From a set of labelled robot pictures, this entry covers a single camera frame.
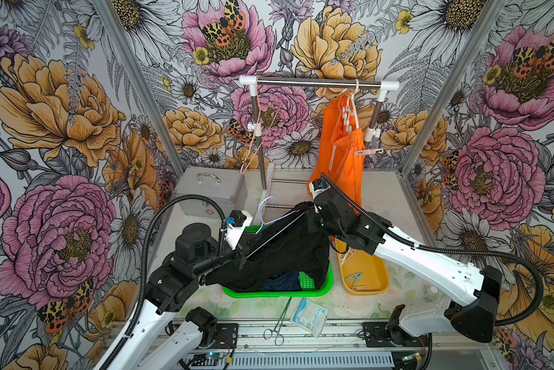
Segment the green clothespin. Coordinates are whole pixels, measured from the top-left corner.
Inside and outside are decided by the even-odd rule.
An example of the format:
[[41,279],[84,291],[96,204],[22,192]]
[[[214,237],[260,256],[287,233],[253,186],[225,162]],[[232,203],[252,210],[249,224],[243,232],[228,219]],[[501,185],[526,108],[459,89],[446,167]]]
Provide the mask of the green clothespin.
[[355,287],[358,285],[359,281],[363,277],[362,272],[357,272],[355,274],[350,274],[349,276],[345,277],[345,282],[348,282],[348,285],[351,287]]

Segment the orange shorts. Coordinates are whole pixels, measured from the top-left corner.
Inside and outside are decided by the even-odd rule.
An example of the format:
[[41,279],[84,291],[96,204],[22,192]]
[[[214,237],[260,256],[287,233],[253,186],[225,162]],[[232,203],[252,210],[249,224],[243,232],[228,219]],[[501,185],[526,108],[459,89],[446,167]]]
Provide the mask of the orange shorts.
[[347,196],[361,205],[363,156],[357,157],[354,152],[365,149],[363,131],[357,129],[352,134],[346,133],[341,117],[345,100],[341,94],[328,104],[324,112],[318,161],[309,180],[326,174]]

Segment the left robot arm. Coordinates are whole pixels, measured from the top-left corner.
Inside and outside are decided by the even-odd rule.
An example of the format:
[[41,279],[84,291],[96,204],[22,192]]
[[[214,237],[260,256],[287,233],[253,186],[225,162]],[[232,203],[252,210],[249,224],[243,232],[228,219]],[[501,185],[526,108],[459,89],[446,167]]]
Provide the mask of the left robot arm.
[[152,272],[138,304],[102,359],[98,369],[170,369],[189,352],[207,345],[217,320],[203,308],[191,310],[178,329],[157,348],[152,344],[199,288],[200,277],[233,261],[242,265],[248,248],[240,240],[252,221],[232,221],[222,238],[228,248],[218,253],[218,241],[208,225],[190,224],[175,241],[175,251]]

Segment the navy blue shorts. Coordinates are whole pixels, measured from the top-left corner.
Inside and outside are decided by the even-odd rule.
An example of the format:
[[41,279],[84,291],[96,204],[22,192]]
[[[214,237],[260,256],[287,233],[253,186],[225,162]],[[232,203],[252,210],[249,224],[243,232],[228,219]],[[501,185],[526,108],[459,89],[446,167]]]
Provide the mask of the navy blue shorts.
[[302,291],[299,273],[296,271],[283,272],[271,275],[262,286],[262,291],[291,292]]

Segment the pink hanger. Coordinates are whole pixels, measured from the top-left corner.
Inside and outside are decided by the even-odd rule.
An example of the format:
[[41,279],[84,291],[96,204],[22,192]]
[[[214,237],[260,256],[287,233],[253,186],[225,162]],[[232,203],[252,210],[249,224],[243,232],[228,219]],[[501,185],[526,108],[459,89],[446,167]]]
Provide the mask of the pink hanger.
[[265,174],[264,154],[262,154],[264,139],[263,134],[269,134],[274,126],[281,121],[280,108],[266,104],[262,111],[258,98],[258,86],[255,84],[244,85],[238,93],[234,108],[234,119],[240,124],[238,133],[241,142],[249,146],[247,154],[240,166],[240,174],[244,174],[252,165],[253,160],[258,160],[258,168]]

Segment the pink clothespin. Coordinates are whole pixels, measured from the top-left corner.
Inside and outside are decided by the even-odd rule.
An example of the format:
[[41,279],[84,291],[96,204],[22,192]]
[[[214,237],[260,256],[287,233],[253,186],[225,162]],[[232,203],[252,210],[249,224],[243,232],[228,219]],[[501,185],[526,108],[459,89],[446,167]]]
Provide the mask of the pink clothespin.
[[375,154],[383,154],[385,152],[384,149],[382,148],[379,148],[379,149],[365,149],[365,150],[358,150],[358,151],[355,151],[354,152],[354,155],[359,157],[359,156],[371,156],[371,155],[375,155]]

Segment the white clothespin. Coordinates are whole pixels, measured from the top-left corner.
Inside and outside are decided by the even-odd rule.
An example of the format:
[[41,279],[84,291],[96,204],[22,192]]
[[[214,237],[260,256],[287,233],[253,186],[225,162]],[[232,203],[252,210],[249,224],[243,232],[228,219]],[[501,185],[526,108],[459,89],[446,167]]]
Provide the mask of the white clothespin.
[[342,255],[339,262],[340,265],[343,266],[351,257],[353,257],[357,253],[357,250],[350,249],[348,252]]

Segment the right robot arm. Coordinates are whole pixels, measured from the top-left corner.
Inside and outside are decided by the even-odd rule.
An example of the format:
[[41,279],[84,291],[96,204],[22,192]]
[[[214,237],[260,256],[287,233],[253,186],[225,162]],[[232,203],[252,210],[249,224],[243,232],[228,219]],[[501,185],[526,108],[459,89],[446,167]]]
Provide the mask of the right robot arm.
[[499,269],[421,250],[400,228],[374,213],[361,213],[331,187],[321,188],[314,181],[309,191],[318,224],[348,251],[393,262],[445,294],[438,304],[399,305],[387,325],[391,335],[457,332],[476,342],[491,342],[503,280]]

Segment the white hanger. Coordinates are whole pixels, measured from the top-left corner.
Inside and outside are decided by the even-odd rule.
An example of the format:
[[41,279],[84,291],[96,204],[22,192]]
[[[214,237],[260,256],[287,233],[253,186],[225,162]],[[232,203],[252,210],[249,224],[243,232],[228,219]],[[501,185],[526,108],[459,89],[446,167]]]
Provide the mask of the white hanger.
[[341,110],[341,117],[343,120],[343,126],[347,134],[352,134],[354,130],[360,129],[360,120],[357,113],[357,106],[355,104],[355,95],[360,91],[360,81],[355,79],[354,89],[348,92],[348,89],[344,89],[342,96],[346,99]]

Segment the black shorts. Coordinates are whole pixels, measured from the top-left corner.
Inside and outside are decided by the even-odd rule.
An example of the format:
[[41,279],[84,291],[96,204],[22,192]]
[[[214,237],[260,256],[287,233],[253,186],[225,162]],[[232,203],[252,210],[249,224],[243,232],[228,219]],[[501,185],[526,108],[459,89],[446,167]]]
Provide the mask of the black shorts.
[[312,203],[299,203],[283,219],[245,236],[252,255],[244,266],[224,265],[206,275],[206,285],[236,293],[302,291],[301,273],[312,279],[315,290],[325,284],[330,241]]

